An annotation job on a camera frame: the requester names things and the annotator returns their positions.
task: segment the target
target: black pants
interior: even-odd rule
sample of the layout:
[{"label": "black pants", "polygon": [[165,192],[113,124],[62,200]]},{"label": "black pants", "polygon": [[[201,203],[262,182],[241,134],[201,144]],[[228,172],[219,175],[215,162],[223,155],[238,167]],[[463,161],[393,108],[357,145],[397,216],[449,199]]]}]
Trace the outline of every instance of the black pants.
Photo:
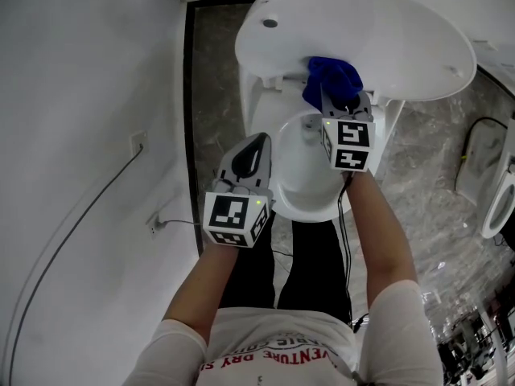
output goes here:
[{"label": "black pants", "polygon": [[[274,215],[272,213],[254,247],[240,249],[220,308],[274,307],[271,248]],[[349,323],[344,260],[333,223],[292,224],[294,260],[278,308],[324,312]]]}]

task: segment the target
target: white ceramic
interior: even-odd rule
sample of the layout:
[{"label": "white ceramic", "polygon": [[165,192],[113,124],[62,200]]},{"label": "white ceramic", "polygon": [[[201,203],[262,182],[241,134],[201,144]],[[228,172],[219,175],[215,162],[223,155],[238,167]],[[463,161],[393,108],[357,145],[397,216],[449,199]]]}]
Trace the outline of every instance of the white ceramic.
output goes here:
[{"label": "white ceramic", "polygon": [[303,124],[319,116],[301,96],[309,58],[346,60],[359,72],[373,99],[373,173],[405,100],[450,96],[476,72],[467,38],[411,0],[257,0],[235,50],[246,133],[272,138],[274,210],[301,221],[337,217],[342,186],[319,134]]},{"label": "white ceramic", "polygon": [[505,132],[478,122],[472,129],[467,159],[459,169],[456,191],[476,205],[478,229],[489,239],[505,226],[515,209],[515,120]]}]

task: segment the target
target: blue rag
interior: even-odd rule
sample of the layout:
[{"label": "blue rag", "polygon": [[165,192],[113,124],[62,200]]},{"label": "blue rag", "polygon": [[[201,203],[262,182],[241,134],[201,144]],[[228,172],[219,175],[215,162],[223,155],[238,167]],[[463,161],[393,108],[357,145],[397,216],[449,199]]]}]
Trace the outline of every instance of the blue rag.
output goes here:
[{"label": "blue rag", "polygon": [[311,57],[307,68],[309,78],[303,91],[303,99],[320,111],[322,111],[320,88],[325,91],[338,110],[345,110],[345,106],[356,101],[358,93],[363,90],[360,75],[353,66],[343,60]]}]

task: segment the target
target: white wall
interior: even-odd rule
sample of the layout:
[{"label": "white wall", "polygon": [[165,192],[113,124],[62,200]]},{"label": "white wall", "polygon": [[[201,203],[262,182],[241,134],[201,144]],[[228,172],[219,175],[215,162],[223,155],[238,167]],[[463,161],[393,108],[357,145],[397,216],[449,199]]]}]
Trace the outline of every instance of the white wall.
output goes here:
[{"label": "white wall", "polygon": [[146,129],[150,139],[43,280],[15,386],[120,384],[197,258],[191,226],[156,240],[145,226],[161,207],[191,219],[181,92],[172,103],[178,21],[177,0],[0,0],[2,349],[38,256],[28,289],[130,158],[129,136]]}]

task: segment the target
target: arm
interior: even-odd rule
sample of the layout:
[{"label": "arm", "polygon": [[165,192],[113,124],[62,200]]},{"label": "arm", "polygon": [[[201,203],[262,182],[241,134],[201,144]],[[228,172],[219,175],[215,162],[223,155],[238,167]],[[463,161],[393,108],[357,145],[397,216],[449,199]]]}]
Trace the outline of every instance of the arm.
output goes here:
[{"label": "arm", "polygon": [[367,267],[369,307],[396,281],[417,281],[410,245],[370,172],[355,173],[347,190]]},{"label": "arm", "polygon": [[381,386],[442,386],[442,362],[414,281],[398,281],[383,290],[369,317],[361,349],[362,380]]},{"label": "arm", "polygon": [[178,320],[209,343],[211,326],[237,256],[238,248],[208,245],[171,300],[163,320]]}]

